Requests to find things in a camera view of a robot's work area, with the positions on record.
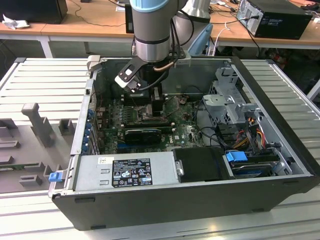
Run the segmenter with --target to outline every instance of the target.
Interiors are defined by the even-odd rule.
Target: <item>table leg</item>
[[[51,49],[50,49],[50,45],[49,45],[49,42],[50,42],[50,39],[48,36],[38,36],[38,41],[41,43],[41,46],[42,46],[42,50],[44,52],[44,55],[46,58],[53,58],[54,55],[53,53],[51,52]]]
[[[320,92],[320,79],[318,82],[313,86],[310,92],[307,94],[307,97],[312,101]]]
[[[90,48],[89,48],[89,43],[87,41],[84,41],[84,49],[86,54],[90,54]]]

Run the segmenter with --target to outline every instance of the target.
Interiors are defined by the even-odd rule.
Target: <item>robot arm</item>
[[[177,43],[179,40],[187,43],[185,47],[193,56],[202,52],[212,30],[208,13],[210,0],[189,0],[186,3],[187,0],[130,0],[137,56],[115,78],[123,89],[134,93],[162,82],[168,76],[168,69],[180,57],[180,44],[175,46],[174,39]],[[169,57],[170,34],[174,59]],[[147,86],[142,87],[141,80]]]
[[[138,90],[141,85],[136,74],[141,69],[144,74],[140,76],[143,75],[143,80],[149,85],[166,77],[162,67],[170,64],[167,57],[170,53],[171,19],[186,2],[187,0],[130,0],[137,57],[124,66],[115,78],[122,88],[133,93]]]

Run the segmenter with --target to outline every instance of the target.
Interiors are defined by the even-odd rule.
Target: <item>sticker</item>
[[[150,158],[113,160],[112,157],[112,186],[114,188],[152,184]]]
[[[114,159],[113,156],[98,157],[98,164],[112,164]]]

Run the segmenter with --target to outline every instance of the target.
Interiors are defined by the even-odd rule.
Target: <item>white cable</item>
[[[310,11],[310,10],[306,10],[306,12],[311,12],[311,13],[315,13],[318,17],[319,17],[319,13],[316,11]]]
[[[213,46],[213,47],[214,47],[214,50],[213,50],[212,56],[215,56],[215,54],[216,54],[217,42],[218,42],[218,39],[219,39],[220,34],[221,34],[224,30],[229,30],[229,31],[231,31],[231,29],[230,29],[229,27],[227,27],[227,24],[236,23],[236,22],[239,22],[239,21],[242,21],[242,20],[247,20],[247,19],[248,19],[247,17],[244,17],[244,18],[241,18],[241,19],[239,19],[238,21],[235,21],[235,22],[226,21],[226,22],[224,23],[224,29],[222,29],[222,30],[219,32],[218,36],[216,36],[215,43],[214,43],[214,46]]]
[[[214,55],[216,54],[217,42],[218,42],[218,39],[219,39],[220,34],[221,34],[224,30],[229,30],[229,31],[230,31],[230,28],[227,27],[227,28],[222,29],[222,30],[219,32],[218,36],[216,36],[216,40],[215,40],[215,43],[214,43],[214,50],[213,50],[212,56],[214,56]]]

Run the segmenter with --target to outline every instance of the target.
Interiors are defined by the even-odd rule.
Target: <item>white cloth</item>
[[[28,25],[27,21],[25,21],[25,20],[13,20],[13,19],[6,17],[5,15],[3,15],[2,23],[7,28],[13,29],[13,30],[30,27],[30,25]]]

